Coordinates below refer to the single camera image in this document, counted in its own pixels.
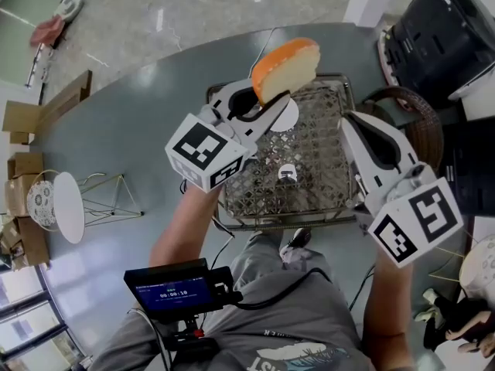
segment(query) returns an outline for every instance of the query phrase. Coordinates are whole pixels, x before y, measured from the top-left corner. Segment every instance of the round table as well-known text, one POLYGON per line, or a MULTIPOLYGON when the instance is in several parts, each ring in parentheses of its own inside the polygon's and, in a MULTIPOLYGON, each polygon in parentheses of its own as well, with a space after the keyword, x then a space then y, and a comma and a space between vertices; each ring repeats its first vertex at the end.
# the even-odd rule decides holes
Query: round table
MULTIPOLYGON (((44 153, 47 168, 76 177, 95 171, 124 173, 146 212, 143 218, 86 230, 77 246, 60 240, 60 233, 48 233, 53 260, 46 273, 48 285, 66 323, 88 352, 101 347, 95 337, 108 336, 108 329, 116 327, 128 310, 132 298, 121 277, 126 269, 147 265, 152 245, 182 196, 182 178, 165 154, 167 141, 186 114, 200 111, 209 87, 248 76, 269 33, 220 39, 142 67, 91 95, 36 136, 34 149, 44 153), (70 268, 73 279, 60 280, 70 268)), ((279 28, 265 51, 300 36, 320 45, 318 73, 346 75, 356 102, 386 85, 374 29, 349 23, 279 28)), ((402 111, 393 114, 398 121, 407 119, 402 111)), ((212 228, 208 241, 223 243, 224 238, 212 228)))

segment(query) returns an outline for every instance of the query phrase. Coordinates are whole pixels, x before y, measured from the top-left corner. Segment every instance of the t-shirt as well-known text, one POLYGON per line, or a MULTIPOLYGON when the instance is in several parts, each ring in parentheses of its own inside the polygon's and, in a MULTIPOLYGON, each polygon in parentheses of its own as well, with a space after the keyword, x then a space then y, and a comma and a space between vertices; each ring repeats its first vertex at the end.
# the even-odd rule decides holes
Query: t-shirt
MULTIPOLYGON (((242 287, 243 303, 271 298, 300 278, 280 271, 242 287)), ((160 325, 163 335, 177 330, 160 325)), ((206 320, 207 337, 220 352, 206 362, 176 364, 176 371, 372 371, 360 351, 360 339, 339 290, 318 274, 310 275, 280 302, 256 311, 226 306, 206 320)), ((140 315, 129 314, 95 360, 91 371, 144 370, 159 353, 155 335, 140 315)))

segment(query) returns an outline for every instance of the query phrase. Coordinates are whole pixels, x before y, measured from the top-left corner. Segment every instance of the black device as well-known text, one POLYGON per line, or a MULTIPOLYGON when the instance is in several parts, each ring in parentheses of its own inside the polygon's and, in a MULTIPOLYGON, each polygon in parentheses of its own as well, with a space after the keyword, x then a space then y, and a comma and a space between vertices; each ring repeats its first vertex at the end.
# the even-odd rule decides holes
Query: black device
POLYGON ((413 0, 384 53, 399 85, 448 107, 449 95, 493 67, 495 21, 480 0, 413 0))
POLYGON ((234 291, 230 268, 209 270, 204 258, 126 271, 124 281, 150 319, 163 324, 186 323, 185 330, 163 339, 167 350, 177 351, 175 363, 215 356, 219 351, 217 343, 203 337, 196 319, 199 314, 242 301, 242 294, 234 291))
POLYGON ((440 172, 462 214, 495 216, 495 151, 491 148, 495 117, 443 127, 440 172))

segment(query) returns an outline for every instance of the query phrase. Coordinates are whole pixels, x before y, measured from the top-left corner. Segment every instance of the pink object on floor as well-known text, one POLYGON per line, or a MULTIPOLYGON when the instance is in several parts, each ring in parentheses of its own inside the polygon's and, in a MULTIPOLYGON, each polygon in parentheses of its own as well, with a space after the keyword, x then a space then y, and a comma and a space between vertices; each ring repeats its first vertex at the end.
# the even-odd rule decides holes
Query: pink object on floor
POLYGON ((55 15, 48 21, 41 22, 34 32, 32 32, 29 43, 31 46, 38 46, 38 44, 53 44, 60 33, 63 30, 65 21, 60 18, 60 15, 55 15))

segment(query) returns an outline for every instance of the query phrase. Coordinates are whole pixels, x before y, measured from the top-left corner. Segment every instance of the white round side table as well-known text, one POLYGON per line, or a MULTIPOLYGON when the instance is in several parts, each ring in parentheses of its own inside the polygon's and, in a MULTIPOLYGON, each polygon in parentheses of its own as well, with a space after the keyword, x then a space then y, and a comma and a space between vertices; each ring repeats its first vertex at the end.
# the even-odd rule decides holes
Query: white round side table
POLYGON ((135 219, 144 215, 138 209, 122 174, 86 186, 90 179, 98 176, 105 176, 105 174, 94 173, 78 181, 69 172, 59 173, 51 169, 41 172, 34 180, 34 184, 29 189, 27 196, 29 215, 44 230, 60 231, 71 243, 79 243, 83 239, 87 226, 135 219), (47 180, 38 182, 37 179, 47 172, 56 174, 53 184, 47 180), (95 202, 87 198, 86 194, 89 191, 109 182, 115 183, 111 205, 95 202), (136 211, 117 207, 121 184, 128 193, 136 211))

